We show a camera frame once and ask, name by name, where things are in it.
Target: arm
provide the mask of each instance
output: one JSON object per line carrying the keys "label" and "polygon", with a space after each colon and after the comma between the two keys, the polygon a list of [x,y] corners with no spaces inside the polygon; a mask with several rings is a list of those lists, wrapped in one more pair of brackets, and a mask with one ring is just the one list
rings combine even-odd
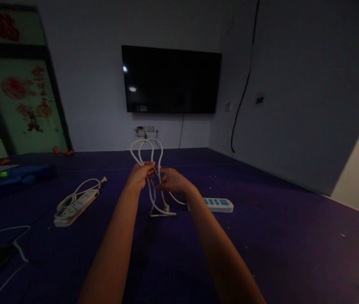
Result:
{"label": "arm", "polygon": [[146,175],[152,178],[154,162],[136,164],[117,202],[102,244],[89,269],[78,300],[86,303],[121,303],[129,269],[130,252],[140,191]]}
{"label": "arm", "polygon": [[265,303],[249,269],[197,188],[175,169],[164,168],[159,189],[184,192],[222,303]]}

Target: forearm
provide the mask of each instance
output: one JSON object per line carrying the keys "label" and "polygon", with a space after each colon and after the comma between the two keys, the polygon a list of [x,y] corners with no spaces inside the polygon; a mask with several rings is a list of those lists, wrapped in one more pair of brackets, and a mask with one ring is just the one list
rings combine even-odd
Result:
{"label": "forearm", "polygon": [[121,303],[140,191],[125,187],[117,202],[112,220],[86,277],[80,304]]}
{"label": "forearm", "polygon": [[222,303],[265,303],[246,264],[199,191],[191,186],[186,197]]}

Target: white cable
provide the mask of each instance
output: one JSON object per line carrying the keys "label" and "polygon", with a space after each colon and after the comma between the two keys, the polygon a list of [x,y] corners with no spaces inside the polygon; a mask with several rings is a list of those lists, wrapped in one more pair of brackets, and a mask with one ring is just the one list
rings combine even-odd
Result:
{"label": "white cable", "polygon": [[6,281],[5,283],[1,286],[0,288],[0,292],[2,291],[2,289],[4,289],[4,287],[6,286],[6,284],[9,283],[9,281],[14,277],[14,275],[16,275],[16,273],[21,270],[23,267],[26,266],[27,263],[29,263],[29,260],[26,259],[22,248],[18,245],[17,240],[22,237],[26,232],[28,232],[31,228],[31,226],[17,226],[17,227],[9,227],[9,228],[5,228],[5,229],[1,229],[0,232],[3,231],[7,231],[7,230],[12,230],[12,229],[19,229],[19,228],[27,228],[24,232],[22,232],[18,237],[16,237],[13,241],[13,245],[15,246],[15,248],[19,251],[20,257],[22,258],[22,260],[24,261],[24,264],[22,266],[20,266]]}
{"label": "white cable", "polygon": [[26,266],[27,263],[23,264],[22,266],[20,266],[7,280],[6,282],[1,286],[0,288],[0,292],[2,291],[2,289],[4,289],[4,287],[6,286],[6,284],[9,283],[9,281],[13,278],[14,275],[16,275],[16,273],[21,270],[23,267]]}
{"label": "white cable", "polygon": [[[151,146],[151,162],[153,162],[153,157],[154,157],[154,146],[153,144],[151,143],[151,141],[155,141],[156,142],[156,145],[158,146],[159,144],[159,148],[161,149],[161,155],[159,156],[159,159],[158,159],[158,171],[155,169],[154,167],[154,172],[155,174],[158,176],[158,179],[159,179],[159,183],[161,184],[161,159],[162,159],[162,154],[164,153],[164,149],[162,148],[162,144],[161,142],[156,139],[156,138],[149,138],[149,139],[139,139],[137,141],[135,141],[134,143],[132,143],[131,147],[130,147],[130,153],[131,155],[133,156],[134,160],[140,165],[140,166],[143,166],[143,159],[141,158],[141,147],[145,144],[145,143],[148,143],[150,146]],[[134,155],[133,153],[133,146],[138,143],[138,142],[142,142],[138,148],[138,158]],[[164,198],[164,192],[161,191],[161,197],[162,197],[162,201],[164,202],[164,210],[161,210],[160,208],[158,208],[155,204],[155,199],[156,199],[156,192],[155,192],[155,186],[154,186],[154,183],[152,180],[150,180],[148,178],[148,176],[146,177],[147,179],[147,184],[148,184],[148,193],[150,195],[150,200],[151,200],[151,204],[152,204],[152,207],[151,207],[151,211],[150,211],[150,216],[151,217],[157,217],[157,216],[168,216],[168,215],[176,215],[176,213],[173,213],[173,212],[169,212],[170,211],[170,207],[167,205],[167,203],[165,202],[165,198]],[[153,185],[153,190],[154,190],[154,197],[152,196],[151,194],[151,185],[150,185],[150,182],[151,184]],[[179,204],[181,205],[186,205],[185,203],[182,203],[180,201],[178,201],[173,195],[171,192],[168,192],[171,197]],[[151,214],[153,212],[153,209],[157,209],[161,214]]]}
{"label": "white cable", "polygon": [[19,251],[20,256],[22,258],[22,260],[24,262],[29,262],[28,259],[26,259],[26,257],[24,256],[24,253],[22,251],[22,249],[20,248],[20,246],[18,245],[18,243],[16,242],[18,240],[18,238],[20,238],[22,235],[24,235],[27,231],[30,230],[30,226],[16,226],[16,227],[9,227],[9,228],[5,228],[5,229],[1,229],[0,232],[2,231],[7,231],[7,230],[12,230],[12,229],[19,229],[19,228],[27,228],[26,231],[24,231],[21,235],[19,235],[14,241],[13,241],[13,245],[16,247],[16,249]]}
{"label": "white cable", "polygon": [[[77,191],[79,190],[79,188],[81,188],[86,182],[89,182],[89,181],[97,181],[98,184],[89,188],[89,189],[86,189],[84,191],[81,191],[79,193],[77,193]],[[75,202],[78,198],[78,195],[80,194],[84,194],[85,192],[88,192],[96,187],[98,187],[98,189],[100,189],[100,185],[104,182],[107,182],[108,180],[106,179],[106,177],[103,177],[100,181],[98,179],[87,179],[86,181],[84,181],[82,184],[80,184],[78,186],[77,189],[75,189],[75,191],[73,193],[71,193],[70,195],[68,195],[66,198],[64,198],[61,202],[59,202],[59,204],[57,205],[57,212],[56,214],[54,215],[54,218],[57,218],[57,219],[66,219],[67,217],[65,216],[62,216],[61,214],[65,211],[65,210],[71,210],[73,213],[71,215],[69,215],[68,217],[73,217],[75,216],[75,214],[77,213],[77,211],[73,208],[73,207],[70,207],[70,205]]]}

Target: orange object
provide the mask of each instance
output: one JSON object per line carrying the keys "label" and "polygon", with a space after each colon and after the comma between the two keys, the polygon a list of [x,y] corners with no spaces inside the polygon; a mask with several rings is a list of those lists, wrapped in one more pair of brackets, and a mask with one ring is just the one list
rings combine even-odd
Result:
{"label": "orange object", "polygon": [[7,163],[10,163],[10,162],[11,162],[10,159],[5,158],[4,160],[0,160],[0,165],[6,165]]}

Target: television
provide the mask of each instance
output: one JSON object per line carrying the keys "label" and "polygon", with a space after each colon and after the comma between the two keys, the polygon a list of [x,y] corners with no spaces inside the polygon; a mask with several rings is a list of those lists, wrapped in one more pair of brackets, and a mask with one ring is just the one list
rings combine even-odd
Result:
{"label": "television", "polygon": [[127,112],[214,113],[221,54],[122,46]]}

